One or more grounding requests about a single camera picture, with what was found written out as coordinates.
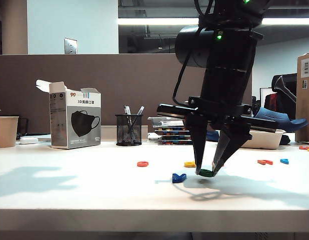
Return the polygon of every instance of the table surface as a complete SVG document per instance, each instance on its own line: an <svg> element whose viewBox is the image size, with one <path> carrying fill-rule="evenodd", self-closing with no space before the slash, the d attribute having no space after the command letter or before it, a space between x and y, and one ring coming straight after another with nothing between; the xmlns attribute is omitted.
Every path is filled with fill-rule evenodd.
<svg viewBox="0 0 309 240"><path fill-rule="evenodd" d="M184 167L193 160L192 145L150 142L0 148L0 230L309 232L309 151L241 148L213 178ZM172 184L172 173L187 179Z"/></svg>

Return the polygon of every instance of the face mask box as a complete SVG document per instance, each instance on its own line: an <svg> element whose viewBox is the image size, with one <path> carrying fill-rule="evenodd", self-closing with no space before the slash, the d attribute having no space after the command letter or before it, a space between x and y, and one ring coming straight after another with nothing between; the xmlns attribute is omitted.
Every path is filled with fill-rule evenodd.
<svg viewBox="0 0 309 240"><path fill-rule="evenodd" d="M74 149L100 144L101 93L95 88L67 89L49 84L51 146Z"/></svg>

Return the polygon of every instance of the blue foam piece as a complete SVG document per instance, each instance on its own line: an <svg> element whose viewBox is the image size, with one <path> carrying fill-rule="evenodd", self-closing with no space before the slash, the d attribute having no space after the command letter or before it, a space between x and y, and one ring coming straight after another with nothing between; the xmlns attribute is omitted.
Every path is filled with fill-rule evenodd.
<svg viewBox="0 0 309 240"><path fill-rule="evenodd" d="M172 183L173 184L182 183L184 180L186 180L186 178L187 178L187 174L185 174L185 173L183 173L181 175L173 173L172 174Z"/></svg>
<svg viewBox="0 0 309 240"><path fill-rule="evenodd" d="M286 159L286 158L282 158L282 159L280 159L280 163L289 164L289 160Z"/></svg>

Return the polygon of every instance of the light switch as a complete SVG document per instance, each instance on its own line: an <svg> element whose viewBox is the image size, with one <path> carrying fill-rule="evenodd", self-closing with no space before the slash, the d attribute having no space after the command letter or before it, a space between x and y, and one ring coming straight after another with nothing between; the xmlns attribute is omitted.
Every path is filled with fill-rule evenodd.
<svg viewBox="0 0 309 240"><path fill-rule="evenodd" d="M64 54L77 54L77 40L64 38Z"/></svg>

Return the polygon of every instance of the mesh pencil holder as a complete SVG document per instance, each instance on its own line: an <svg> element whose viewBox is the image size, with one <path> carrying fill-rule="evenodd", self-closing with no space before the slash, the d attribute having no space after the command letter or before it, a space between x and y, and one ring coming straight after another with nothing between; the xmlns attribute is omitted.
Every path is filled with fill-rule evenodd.
<svg viewBox="0 0 309 240"><path fill-rule="evenodd" d="M136 114L116 114L116 145L141 145L141 118Z"/></svg>

